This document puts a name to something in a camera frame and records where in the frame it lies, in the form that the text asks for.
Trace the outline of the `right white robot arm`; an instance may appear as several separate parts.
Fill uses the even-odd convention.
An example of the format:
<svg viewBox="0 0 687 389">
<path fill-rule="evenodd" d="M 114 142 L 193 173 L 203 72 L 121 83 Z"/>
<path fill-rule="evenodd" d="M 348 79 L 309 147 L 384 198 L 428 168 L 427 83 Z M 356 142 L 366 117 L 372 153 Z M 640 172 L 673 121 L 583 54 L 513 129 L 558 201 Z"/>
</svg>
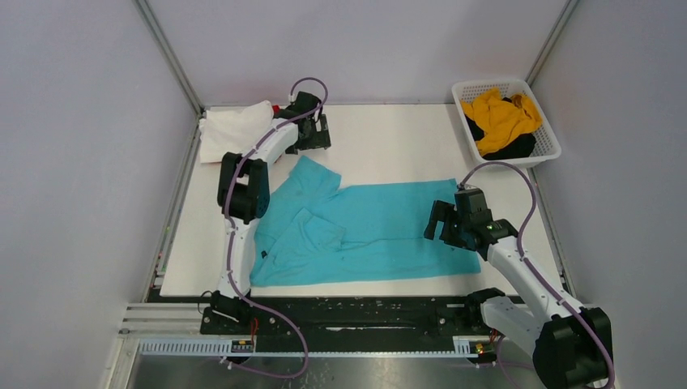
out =
<svg viewBox="0 0 687 389">
<path fill-rule="evenodd" d="M 468 294 L 464 321 L 469 330 L 484 334 L 492 329 L 511 339 L 530 355 L 547 388 L 586 387 L 600 381 L 614 387 L 609 317 L 555 287 L 525 250 L 522 234 L 508 220 L 493 218 L 482 190 L 461 187 L 453 203 L 434 201 L 424 235 L 476 252 L 523 300 L 520 308 L 497 288 Z"/>
</svg>

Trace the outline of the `turquoise t-shirt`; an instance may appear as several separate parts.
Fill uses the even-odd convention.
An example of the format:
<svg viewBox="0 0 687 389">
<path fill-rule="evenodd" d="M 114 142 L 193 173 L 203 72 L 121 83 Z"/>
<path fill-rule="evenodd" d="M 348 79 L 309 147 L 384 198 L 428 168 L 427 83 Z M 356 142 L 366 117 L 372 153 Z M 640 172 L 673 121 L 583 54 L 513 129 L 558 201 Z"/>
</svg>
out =
<svg viewBox="0 0 687 389">
<path fill-rule="evenodd" d="M 427 240 L 434 201 L 454 179 L 341 187 L 308 157 L 272 194 L 254 236 L 257 287 L 406 280 L 480 273 L 476 253 Z"/>
</svg>

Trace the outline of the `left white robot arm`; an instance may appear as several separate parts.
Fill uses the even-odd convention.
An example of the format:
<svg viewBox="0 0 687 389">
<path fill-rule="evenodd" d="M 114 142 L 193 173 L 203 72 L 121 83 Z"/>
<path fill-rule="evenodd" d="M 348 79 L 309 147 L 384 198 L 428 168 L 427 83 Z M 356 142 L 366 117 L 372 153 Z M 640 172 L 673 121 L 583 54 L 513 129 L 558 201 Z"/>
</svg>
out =
<svg viewBox="0 0 687 389">
<path fill-rule="evenodd" d="M 221 161 L 217 203 L 224 217 L 225 259 L 210 307 L 233 333 L 243 332 L 251 322 L 245 298 L 256 256 L 254 235 L 271 200 L 270 170 L 283 154 L 331 146 L 323 113 L 326 100 L 298 92 L 253 145 L 241 153 L 226 152 Z"/>
</svg>

